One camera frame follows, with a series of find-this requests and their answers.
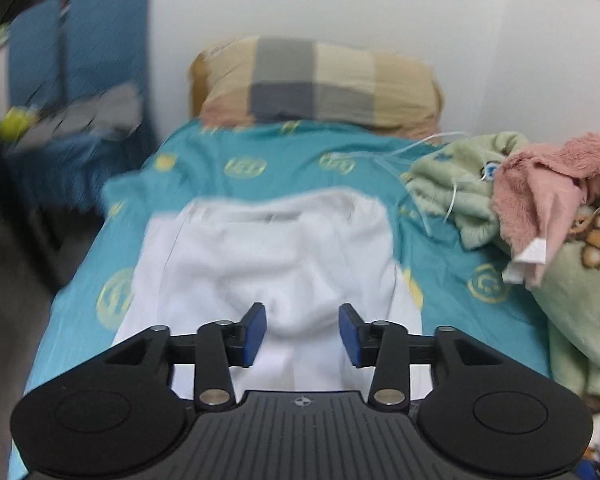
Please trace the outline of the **white cotton pants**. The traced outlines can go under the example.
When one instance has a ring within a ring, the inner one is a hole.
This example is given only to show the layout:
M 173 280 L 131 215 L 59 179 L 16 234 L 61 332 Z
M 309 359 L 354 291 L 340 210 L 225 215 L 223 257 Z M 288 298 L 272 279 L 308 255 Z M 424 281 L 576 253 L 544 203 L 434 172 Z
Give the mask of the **white cotton pants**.
M 328 188 L 267 202 L 197 198 L 151 216 L 116 337 L 153 325 L 191 334 L 239 320 L 256 302 L 268 329 L 254 363 L 232 369 L 237 394 L 367 392 L 372 373 L 351 364 L 340 340 L 342 304 L 368 322 L 422 329 L 393 255 L 386 207 L 350 188 Z

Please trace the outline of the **teal patterned bed sheet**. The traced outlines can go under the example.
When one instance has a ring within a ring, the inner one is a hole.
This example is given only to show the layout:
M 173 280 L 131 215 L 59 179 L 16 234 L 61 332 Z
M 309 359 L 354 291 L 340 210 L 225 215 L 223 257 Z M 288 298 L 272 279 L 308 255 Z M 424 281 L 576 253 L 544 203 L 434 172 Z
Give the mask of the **teal patterned bed sheet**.
M 546 318 L 490 208 L 526 139 L 191 122 L 110 180 L 12 440 L 35 479 L 541 479 Z

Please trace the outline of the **green fleece cartoon blanket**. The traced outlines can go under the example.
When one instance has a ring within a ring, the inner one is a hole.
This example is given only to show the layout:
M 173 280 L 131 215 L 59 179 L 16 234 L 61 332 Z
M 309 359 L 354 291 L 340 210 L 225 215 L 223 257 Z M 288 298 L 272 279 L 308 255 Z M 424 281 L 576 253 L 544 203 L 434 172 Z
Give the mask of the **green fleece cartoon blanket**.
M 451 220 L 466 249 L 500 246 L 498 274 L 547 317 L 550 374 L 585 400 L 600 462 L 600 135 L 561 146 L 500 132 L 456 140 L 414 162 L 408 192 L 428 218 Z

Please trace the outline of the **pink fuzzy garment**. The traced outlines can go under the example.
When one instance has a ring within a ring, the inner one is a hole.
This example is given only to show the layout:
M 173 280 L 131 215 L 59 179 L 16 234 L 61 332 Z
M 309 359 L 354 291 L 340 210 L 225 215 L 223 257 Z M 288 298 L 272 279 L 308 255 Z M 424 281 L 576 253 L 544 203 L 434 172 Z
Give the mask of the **pink fuzzy garment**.
M 498 166 L 492 208 L 512 260 L 509 284 L 538 287 L 568 237 L 578 210 L 600 198 L 600 135 L 563 146 L 529 144 Z

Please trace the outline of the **grey folded cloth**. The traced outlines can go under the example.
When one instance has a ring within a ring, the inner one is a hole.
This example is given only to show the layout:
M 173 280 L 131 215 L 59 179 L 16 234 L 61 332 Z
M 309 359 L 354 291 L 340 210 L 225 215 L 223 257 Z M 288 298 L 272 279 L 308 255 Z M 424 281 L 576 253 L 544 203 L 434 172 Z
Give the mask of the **grey folded cloth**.
M 97 96 L 81 98 L 47 112 L 27 128 L 15 143 L 24 152 L 42 148 L 57 140 L 86 133 L 107 141 L 122 141 L 134 133 L 143 118 L 143 102 L 133 81 L 118 84 Z

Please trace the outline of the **plaid beige grey pillow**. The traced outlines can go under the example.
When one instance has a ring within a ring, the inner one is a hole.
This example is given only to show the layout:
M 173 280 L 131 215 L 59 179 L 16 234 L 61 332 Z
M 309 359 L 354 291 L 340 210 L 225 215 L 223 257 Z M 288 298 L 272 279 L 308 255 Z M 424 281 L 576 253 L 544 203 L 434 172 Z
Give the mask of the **plaid beige grey pillow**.
M 189 83 L 190 114 L 209 127 L 313 120 L 421 139 L 437 131 L 444 107 L 427 64 L 309 39 L 215 44 L 193 60 Z

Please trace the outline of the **yellow green toy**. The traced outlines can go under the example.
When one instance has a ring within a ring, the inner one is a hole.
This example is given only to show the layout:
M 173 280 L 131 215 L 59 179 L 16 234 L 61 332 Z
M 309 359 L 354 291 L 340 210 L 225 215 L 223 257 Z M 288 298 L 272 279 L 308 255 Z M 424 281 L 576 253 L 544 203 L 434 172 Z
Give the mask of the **yellow green toy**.
M 12 107 L 0 121 L 0 138 L 14 143 L 38 122 L 38 113 L 30 108 Z

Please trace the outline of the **blue covered chair right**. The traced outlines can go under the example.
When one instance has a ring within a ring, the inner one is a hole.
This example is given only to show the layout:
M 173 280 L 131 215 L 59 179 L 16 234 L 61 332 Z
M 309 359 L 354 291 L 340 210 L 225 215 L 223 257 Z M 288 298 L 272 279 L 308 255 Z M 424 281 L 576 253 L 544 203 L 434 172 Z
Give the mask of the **blue covered chair right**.
M 133 81 L 143 102 L 140 128 L 116 142 L 79 133 L 7 159 L 24 200 L 34 208 L 89 211 L 100 205 L 105 183 L 140 169 L 157 148 L 148 82 L 149 0 L 70 0 L 61 3 L 62 98 L 57 112 L 74 101 Z

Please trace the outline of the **blue covered chair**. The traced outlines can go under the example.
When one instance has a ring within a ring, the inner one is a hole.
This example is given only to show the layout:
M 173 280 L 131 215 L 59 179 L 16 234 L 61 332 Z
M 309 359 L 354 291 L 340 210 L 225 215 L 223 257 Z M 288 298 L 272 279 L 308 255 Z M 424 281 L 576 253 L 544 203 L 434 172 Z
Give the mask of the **blue covered chair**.
M 70 0 L 61 3 L 62 98 L 57 112 L 74 101 L 133 81 L 143 102 L 140 128 L 116 142 L 79 133 L 7 159 L 24 200 L 34 208 L 89 211 L 100 205 L 105 183 L 140 169 L 157 148 L 148 82 L 149 0 Z
M 11 106 L 51 107 L 62 98 L 61 0 L 44 0 L 9 26 L 8 91 Z

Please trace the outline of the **blue covered chair left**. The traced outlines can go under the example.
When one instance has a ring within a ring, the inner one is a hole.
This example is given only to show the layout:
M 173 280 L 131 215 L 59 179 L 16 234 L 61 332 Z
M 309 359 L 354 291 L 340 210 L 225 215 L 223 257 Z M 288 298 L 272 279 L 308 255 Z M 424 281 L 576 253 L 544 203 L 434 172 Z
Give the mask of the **blue covered chair left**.
M 44 0 L 9 26 L 8 91 L 11 106 L 51 107 L 62 98 L 61 0 Z

